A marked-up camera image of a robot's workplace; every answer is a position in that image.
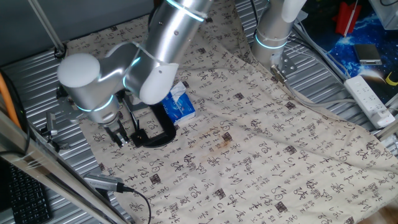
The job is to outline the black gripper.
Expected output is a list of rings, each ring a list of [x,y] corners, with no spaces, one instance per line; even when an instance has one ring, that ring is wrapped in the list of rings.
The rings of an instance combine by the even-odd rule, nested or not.
[[[115,119],[110,123],[102,124],[102,126],[109,134],[111,140],[119,147],[122,147],[122,145],[125,145],[129,142],[126,130],[119,119]]]

